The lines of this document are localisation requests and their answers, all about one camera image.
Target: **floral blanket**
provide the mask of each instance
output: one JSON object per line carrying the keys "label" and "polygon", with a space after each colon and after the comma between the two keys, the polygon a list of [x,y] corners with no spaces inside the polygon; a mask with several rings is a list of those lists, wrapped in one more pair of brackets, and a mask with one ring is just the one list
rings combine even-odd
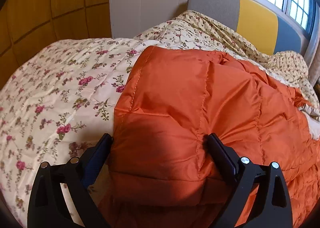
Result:
{"label": "floral blanket", "polygon": [[[22,226],[27,226],[40,163],[65,163],[104,133],[112,135],[114,106],[134,63],[150,45],[219,50],[249,60],[282,83],[300,88],[313,105],[302,109],[314,118],[319,115],[319,101],[299,54],[262,54],[230,28],[196,12],[186,11],[134,39],[58,41],[21,66],[0,92],[0,189]],[[109,184],[105,166],[88,189],[96,204]],[[67,187],[62,190],[74,221],[81,224]]]}

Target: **floral comforter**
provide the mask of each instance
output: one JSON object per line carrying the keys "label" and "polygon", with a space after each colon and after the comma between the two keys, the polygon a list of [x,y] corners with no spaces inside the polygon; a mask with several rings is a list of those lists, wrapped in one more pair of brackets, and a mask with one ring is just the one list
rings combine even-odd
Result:
{"label": "floral comforter", "polygon": [[[319,117],[319,101],[303,58],[293,52],[267,56],[230,28],[193,11],[153,27],[134,39],[62,40],[21,66],[0,92],[0,189],[15,216],[27,226],[30,191],[39,164],[62,164],[113,132],[113,110],[129,73],[150,45],[169,49],[225,51],[248,60],[282,83],[300,88]],[[88,188],[99,203],[109,186],[108,169]],[[75,222],[81,224],[66,186]]]}

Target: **orange jacket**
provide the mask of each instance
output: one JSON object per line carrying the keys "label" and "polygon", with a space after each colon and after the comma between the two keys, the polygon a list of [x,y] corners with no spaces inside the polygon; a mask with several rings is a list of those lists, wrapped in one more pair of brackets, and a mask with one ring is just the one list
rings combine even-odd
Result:
{"label": "orange jacket", "polygon": [[207,228],[231,191],[206,152],[214,132],[240,157],[279,162],[298,227],[320,189],[319,142],[297,109],[305,103],[298,89],[227,53],[148,47],[115,108],[112,189],[100,211],[116,228]]}

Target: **stitched seam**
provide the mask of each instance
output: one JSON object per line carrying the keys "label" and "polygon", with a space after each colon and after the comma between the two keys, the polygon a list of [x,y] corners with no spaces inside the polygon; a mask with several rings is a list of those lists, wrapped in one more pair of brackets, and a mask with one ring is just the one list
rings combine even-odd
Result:
{"label": "stitched seam", "polygon": [[202,99],[202,103],[201,103],[201,109],[200,109],[200,122],[199,122],[199,128],[197,129],[197,143],[196,143],[196,163],[197,163],[197,169],[198,169],[198,172],[197,172],[197,176],[198,176],[198,179],[200,179],[200,175],[199,175],[199,172],[200,172],[200,166],[199,166],[199,142],[201,142],[201,139],[199,137],[199,131],[200,131],[200,128],[201,128],[201,119],[202,119],[202,114],[203,114],[203,105],[204,105],[204,100],[205,100],[205,91],[207,89],[207,82],[208,82],[208,77],[209,77],[209,66],[210,66],[210,62],[208,62],[208,66],[207,66],[207,72],[206,72],[206,78],[205,78],[205,81],[204,81],[204,94],[203,94],[203,99]]}
{"label": "stitched seam", "polygon": [[264,165],[264,164],[265,164],[265,159],[264,159],[264,153],[263,153],[263,150],[262,150],[262,147],[261,147],[261,138],[260,138],[260,135],[259,135],[259,132],[260,132],[260,131],[259,131],[259,128],[258,128],[258,118],[261,116],[262,97],[261,97],[261,95],[259,94],[258,84],[257,84],[257,81],[256,81],[256,80],[255,80],[255,83],[256,83],[256,87],[257,87],[257,94],[258,94],[259,97],[260,97],[259,112],[258,112],[258,115],[257,115],[257,117],[256,117],[256,129],[257,129],[258,142],[259,142],[260,151],[261,151],[262,164]]}
{"label": "stitched seam", "polygon": [[149,59],[149,57],[150,57],[151,53],[153,52],[153,49],[154,49],[154,48],[155,48],[155,46],[153,46],[153,47],[152,47],[152,50],[150,51],[150,54],[148,55],[148,57],[147,57],[146,61],[145,61],[145,62],[144,62],[144,64],[142,65],[142,67],[140,68],[139,76],[138,76],[138,79],[137,79],[136,85],[134,86],[134,92],[133,92],[132,102],[131,102],[131,106],[130,106],[130,110],[129,110],[129,112],[130,112],[130,111],[131,111],[131,109],[132,109],[133,100],[134,100],[134,96],[135,96],[135,94],[136,94],[137,85],[138,85],[138,81],[139,81],[139,79],[140,79],[141,71],[142,71],[143,67],[146,65],[146,63],[147,63],[147,61],[148,61],[148,59]]}

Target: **quilted fabric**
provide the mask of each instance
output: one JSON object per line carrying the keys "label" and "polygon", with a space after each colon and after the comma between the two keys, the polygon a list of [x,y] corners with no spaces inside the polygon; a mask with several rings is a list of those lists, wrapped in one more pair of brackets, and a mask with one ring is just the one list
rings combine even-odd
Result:
{"label": "quilted fabric", "polygon": [[256,164],[279,162],[298,227],[320,178],[319,142],[297,109],[304,104],[298,89],[225,52],[148,47],[115,107],[113,189],[100,210],[116,228],[207,228],[230,193],[205,149],[215,132]]}

